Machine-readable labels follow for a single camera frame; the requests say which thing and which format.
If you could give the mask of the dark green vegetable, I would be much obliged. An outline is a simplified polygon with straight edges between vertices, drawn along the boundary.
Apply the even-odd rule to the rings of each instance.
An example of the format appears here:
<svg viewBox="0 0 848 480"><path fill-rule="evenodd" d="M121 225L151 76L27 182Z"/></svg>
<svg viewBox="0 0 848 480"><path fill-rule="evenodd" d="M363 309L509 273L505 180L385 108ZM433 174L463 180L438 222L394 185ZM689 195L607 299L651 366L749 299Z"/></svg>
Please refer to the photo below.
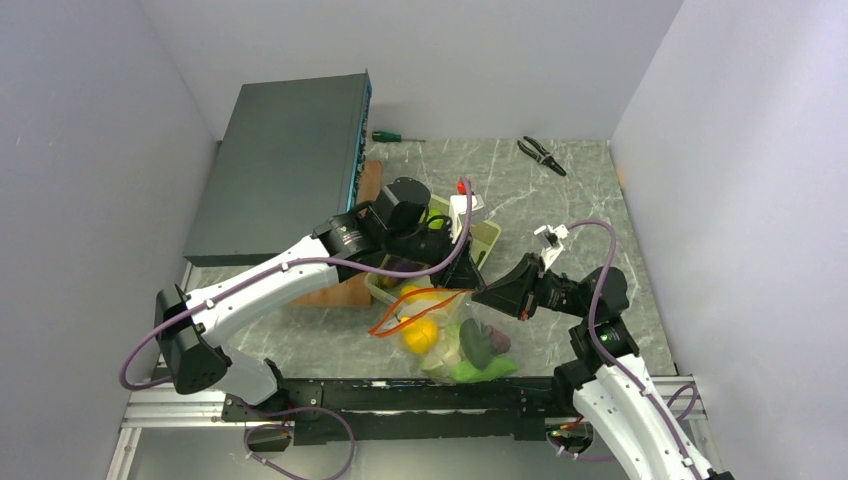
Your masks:
<svg viewBox="0 0 848 480"><path fill-rule="evenodd" d="M492 327L469 318L460 326L460 346L466 359L478 370L484 370L494 357Z"/></svg>

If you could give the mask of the white cauliflower with leaves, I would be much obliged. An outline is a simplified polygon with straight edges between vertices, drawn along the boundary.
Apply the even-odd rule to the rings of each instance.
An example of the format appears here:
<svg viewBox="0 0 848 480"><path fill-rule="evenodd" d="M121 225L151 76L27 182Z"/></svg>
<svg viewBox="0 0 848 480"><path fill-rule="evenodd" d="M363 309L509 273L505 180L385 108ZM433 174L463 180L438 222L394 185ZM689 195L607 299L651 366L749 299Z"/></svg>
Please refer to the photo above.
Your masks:
<svg viewBox="0 0 848 480"><path fill-rule="evenodd" d="M429 378L439 382L451 382L450 369L465 359L460 346L460 326L451 324L440 330L438 343L427 354L420 357L419 368Z"/></svg>

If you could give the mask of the clear zip bag orange zipper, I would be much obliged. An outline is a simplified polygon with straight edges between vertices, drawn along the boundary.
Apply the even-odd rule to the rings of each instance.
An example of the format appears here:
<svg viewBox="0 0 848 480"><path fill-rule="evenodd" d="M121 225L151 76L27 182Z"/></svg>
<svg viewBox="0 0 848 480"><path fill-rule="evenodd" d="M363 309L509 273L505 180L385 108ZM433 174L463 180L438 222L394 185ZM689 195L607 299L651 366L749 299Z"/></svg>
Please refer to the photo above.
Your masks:
<svg viewBox="0 0 848 480"><path fill-rule="evenodd" d="M475 384L519 370L511 339L472 312L468 290L404 286L369 334L395 341L439 383Z"/></svg>

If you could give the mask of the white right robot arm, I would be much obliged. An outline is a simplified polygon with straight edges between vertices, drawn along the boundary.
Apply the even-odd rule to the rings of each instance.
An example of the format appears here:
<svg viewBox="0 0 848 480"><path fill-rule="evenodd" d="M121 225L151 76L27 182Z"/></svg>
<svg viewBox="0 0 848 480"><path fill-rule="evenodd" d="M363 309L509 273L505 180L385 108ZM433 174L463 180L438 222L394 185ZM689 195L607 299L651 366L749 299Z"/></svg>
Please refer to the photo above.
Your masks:
<svg viewBox="0 0 848 480"><path fill-rule="evenodd" d="M629 478L732 478L698 450L651 378L621 317L629 300L619 269L606 263L575 281L527 254L472 299L518 320L540 308L580 318L569 331L576 357L555 368L551 401L588 421Z"/></svg>

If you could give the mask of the green lettuce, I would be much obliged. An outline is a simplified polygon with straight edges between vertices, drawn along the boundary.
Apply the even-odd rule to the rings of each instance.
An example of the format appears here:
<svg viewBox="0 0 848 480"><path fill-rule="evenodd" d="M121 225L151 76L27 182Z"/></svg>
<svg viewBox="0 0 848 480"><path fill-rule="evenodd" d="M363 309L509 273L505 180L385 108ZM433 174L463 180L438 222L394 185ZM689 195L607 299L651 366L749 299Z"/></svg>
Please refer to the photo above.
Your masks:
<svg viewBox="0 0 848 480"><path fill-rule="evenodd" d="M475 367L469 360L463 360L450 369L449 378L458 384L480 383L512 375L517 370L518 366L511 359L496 356L483 369Z"/></svg>

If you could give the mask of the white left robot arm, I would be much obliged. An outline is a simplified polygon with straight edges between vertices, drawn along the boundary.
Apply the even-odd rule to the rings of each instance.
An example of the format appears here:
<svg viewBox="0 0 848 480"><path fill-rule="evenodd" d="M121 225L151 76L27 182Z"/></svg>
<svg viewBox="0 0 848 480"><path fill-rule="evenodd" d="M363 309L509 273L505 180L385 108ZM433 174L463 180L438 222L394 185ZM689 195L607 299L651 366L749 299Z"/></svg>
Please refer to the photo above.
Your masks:
<svg viewBox="0 0 848 480"><path fill-rule="evenodd" d="M228 345L229 339L266 311L360 272L406 279L412 271L383 267L391 255L422 265L422 274L454 288L450 270L466 263L470 227L484 203L466 177L450 198L448 217L432 229L425 215L430 190L401 177L377 198L328 218L277 256L210 287L184 292L171 285L155 299L153 337L168 370L167 382L181 395L218 389L240 397L264 420L287 406L282 375L270 360L258 360Z"/></svg>

